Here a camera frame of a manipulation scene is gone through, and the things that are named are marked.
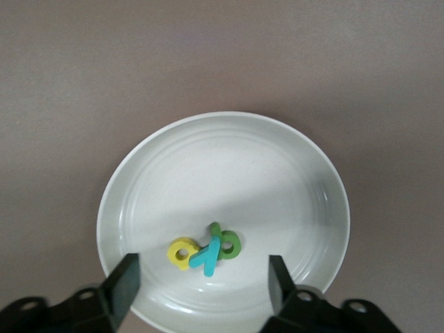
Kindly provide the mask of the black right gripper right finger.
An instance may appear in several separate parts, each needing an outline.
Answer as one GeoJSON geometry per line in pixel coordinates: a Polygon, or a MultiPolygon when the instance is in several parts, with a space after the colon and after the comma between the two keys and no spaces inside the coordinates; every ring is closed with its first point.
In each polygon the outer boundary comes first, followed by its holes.
{"type": "Polygon", "coordinates": [[[273,315],[264,332],[398,332],[399,328],[374,303],[363,299],[331,305],[314,287],[293,282],[279,255],[268,258],[268,293],[273,315]]]}

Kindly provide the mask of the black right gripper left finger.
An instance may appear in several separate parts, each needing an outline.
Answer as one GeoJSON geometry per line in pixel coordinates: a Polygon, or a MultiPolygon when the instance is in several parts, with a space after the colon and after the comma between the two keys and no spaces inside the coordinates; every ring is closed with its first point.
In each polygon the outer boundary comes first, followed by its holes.
{"type": "Polygon", "coordinates": [[[117,332],[140,286],[139,254],[128,253],[100,285],[81,289],[57,305],[37,296],[10,303],[1,310],[1,331],[117,332]]]}

